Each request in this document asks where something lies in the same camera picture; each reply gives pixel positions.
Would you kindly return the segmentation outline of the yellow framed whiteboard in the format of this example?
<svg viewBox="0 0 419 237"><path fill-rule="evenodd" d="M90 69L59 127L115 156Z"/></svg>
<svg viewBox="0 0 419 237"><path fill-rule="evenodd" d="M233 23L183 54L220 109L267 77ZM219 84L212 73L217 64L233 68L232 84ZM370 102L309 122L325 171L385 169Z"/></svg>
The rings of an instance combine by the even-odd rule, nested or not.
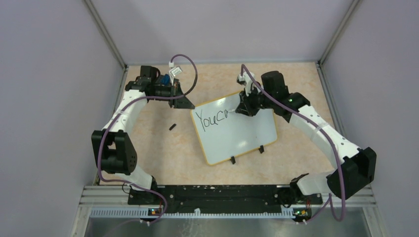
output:
<svg viewBox="0 0 419 237"><path fill-rule="evenodd" d="M256 116L231 114L239 104L239 93L204 102L191 110L206 163L216 165L259 150L278 139L275 114L260 110Z"/></svg>

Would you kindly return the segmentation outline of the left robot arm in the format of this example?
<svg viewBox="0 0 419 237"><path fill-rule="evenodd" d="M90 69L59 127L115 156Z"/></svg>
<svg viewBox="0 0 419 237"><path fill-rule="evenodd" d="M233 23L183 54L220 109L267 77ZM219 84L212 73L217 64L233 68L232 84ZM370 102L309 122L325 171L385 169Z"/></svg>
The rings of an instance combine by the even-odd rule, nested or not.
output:
<svg viewBox="0 0 419 237"><path fill-rule="evenodd" d="M193 109L194 104L182 92L179 79L180 66L169 65L169 72L162 75L153 66L141 66L140 74L125 86L123 97L111 120L92 133L91 141L98 168L104 182L103 172L117 175L117 181L134 190L146 204L153 204L163 196L158 194L155 178L146 173L137 163L138 155L130 138L141 110L151 100L167 101L174 109Z"/></svg>

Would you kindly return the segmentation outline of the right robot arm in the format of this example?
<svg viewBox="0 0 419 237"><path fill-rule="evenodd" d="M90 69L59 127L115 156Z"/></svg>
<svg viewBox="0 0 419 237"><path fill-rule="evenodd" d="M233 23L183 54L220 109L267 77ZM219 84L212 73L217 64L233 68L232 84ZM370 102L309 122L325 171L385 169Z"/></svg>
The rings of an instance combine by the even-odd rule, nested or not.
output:
<svg viewBox="0 0 419 237"><path fill-rule="evenodd" d="M337 132L314 109L301 93L290 93L284 76L270 71L261 76L262 84L253 73L242 71L237 83L244 86L239 94L235 113L248 117L262 110L272 110L287 123L300 129L329 159L334 171L302 174L290 183L290 198L304 203L310 195L330 193L347 200L374 180L376 152L355 145Z"/></svg>

